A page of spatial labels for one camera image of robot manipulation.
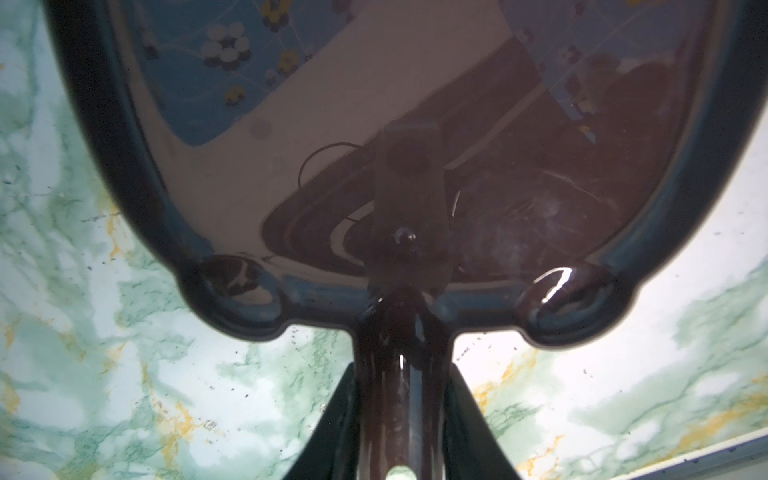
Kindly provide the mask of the black dustpan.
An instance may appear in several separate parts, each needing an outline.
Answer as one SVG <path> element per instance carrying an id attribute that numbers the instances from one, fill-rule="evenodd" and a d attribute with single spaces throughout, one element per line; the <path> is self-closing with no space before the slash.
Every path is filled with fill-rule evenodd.
<path id="1" fill-rule="evenodd" d="M 455 340 L 610 331 L 767 96 L 763 1 L 47 1 L 105 185 L 205 323 L 351 336 L 356 479 L 446 479 Z"/>

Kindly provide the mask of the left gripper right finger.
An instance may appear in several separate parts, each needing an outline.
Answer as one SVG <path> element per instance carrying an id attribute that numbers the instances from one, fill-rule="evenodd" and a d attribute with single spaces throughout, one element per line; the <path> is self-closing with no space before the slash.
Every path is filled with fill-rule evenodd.
<path id="1" fill-rule="evenodd" d="M 443 454 L 448 480 L 520 480 L 452 364 L 445 390 Z"/>

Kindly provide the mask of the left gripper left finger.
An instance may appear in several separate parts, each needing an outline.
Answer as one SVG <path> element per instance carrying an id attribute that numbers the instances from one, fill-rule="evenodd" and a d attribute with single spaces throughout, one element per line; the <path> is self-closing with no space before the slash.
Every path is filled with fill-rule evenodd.
<path id="1" fill-rule="evenodd" d="M 360 448 L 360 397 L 353 364 L 339 381 L 317 426 L 284 480 L 355 480 Z"/>

